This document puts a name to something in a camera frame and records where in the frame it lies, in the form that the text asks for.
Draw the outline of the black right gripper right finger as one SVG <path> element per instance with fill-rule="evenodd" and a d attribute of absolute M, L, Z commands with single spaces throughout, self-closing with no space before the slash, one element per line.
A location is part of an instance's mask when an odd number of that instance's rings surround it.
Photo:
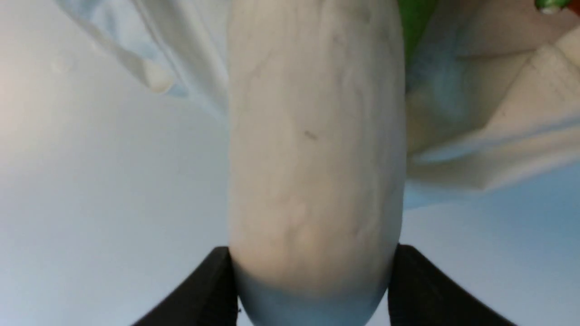
<path fill-rule="evenodd" d="M 398 244 L 388 291 L 392 326 L 513 326 L 441 272 L 415 247 Z"/>

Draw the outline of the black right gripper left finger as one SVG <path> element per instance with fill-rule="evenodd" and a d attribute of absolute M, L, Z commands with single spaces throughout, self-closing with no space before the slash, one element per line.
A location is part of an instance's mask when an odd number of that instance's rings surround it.
<path fill-rule="evenodd" d="M 213 248 L 186 280 L 135 326 L 236 326 L 238 293 L 227 246 Z"/>

